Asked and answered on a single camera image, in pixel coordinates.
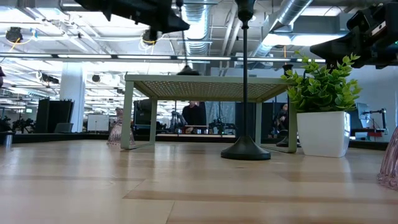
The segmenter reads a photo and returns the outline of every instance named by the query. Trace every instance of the perforated tabletop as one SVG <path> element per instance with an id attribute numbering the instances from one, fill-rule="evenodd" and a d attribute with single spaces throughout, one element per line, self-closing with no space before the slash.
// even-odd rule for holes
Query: perforated tabletop
<path id="1" fill-rule="evenodd" d="M 126 75 L 127 82 L 158 100 L 242 101 L 242 77 Z M 287 83 L 280 78 L 248 78 L 248 100 L 263 102 L 281 94 Z"/>

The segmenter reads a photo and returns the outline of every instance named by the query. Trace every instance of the red object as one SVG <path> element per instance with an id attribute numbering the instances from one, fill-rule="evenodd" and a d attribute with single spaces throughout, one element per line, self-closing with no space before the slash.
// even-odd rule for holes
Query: red object
<path id="1" fill-rule="evenodd" d="M 381 138 L 382 133 L 368 133 L 368 136 Z"/>

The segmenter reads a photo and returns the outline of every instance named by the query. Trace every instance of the man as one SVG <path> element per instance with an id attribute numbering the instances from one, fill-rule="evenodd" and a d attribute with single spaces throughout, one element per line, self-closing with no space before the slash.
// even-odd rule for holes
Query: man
<path id="1" fill-rule="evenodd" d="M 201 108 L 196 101 L 189 101 L 189 105 L 182 110 L 182 116 L 188 125 L 204 125 Z M 188 128 L 186 133 L 191 133 L 192 131 L 193 128 Z"/>

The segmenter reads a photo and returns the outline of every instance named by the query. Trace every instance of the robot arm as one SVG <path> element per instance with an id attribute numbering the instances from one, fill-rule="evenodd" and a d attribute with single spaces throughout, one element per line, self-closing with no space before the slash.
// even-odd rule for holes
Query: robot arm
<path id="1" fill-rule="evenodd" d="M 175 15 L 172 0 L 75 0 L 89 11 L 101 11 L 110 21 L 115 14 L 131 19 L 136 24 L 150 26 L 151 39 L 157 39 L 157 31 L 163 34 L 188 30 L 189 25 Z"/>
<path id="2" fill-rule="evenodd" d="M 375 65 L 381 69 L 398 65 L 398 0 L 358 11 L 348 22 L 350 32 L 342 38 L 310 47 L 312 53 L 336 64 L 345 55 L 361 56 L 352 65 Z"/>

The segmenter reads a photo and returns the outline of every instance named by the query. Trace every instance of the black lamp stand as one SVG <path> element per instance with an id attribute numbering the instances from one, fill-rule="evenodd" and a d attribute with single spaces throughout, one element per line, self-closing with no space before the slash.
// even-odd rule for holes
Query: black lamp stand
<path id="1" fill-rule="evenodd" d="M 253 16 L 255 0 L 235 0 L 243 30 L 243 136 L 221 152 L 225 159 L 260 161 L 271 159 L 271 154 L 258 146 L 248 132 L 248 22 Z"/>

